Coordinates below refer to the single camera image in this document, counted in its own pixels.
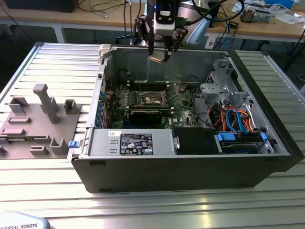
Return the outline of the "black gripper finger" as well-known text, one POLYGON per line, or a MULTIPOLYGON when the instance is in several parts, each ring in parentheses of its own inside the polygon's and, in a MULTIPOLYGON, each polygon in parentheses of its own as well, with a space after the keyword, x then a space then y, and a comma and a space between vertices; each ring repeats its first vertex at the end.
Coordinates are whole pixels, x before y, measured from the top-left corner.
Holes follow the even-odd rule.
POLYGON ((175 40, 173 40, 172 36, 163 36, 163 44, 165 47, 164 52, 164 59, 163 61, 166 62, 170 59, 172 52, 176 52, 182 41, 184 40, 185 36, 188 34, 187 29, 177 29, 174 31, 175 40))
POLYGON ((149 15, 138 16, 135 19, 135 25, 138 30, 139 37, 148 45, 148 55, 152 55, 154 51, 153 18, 149 15))

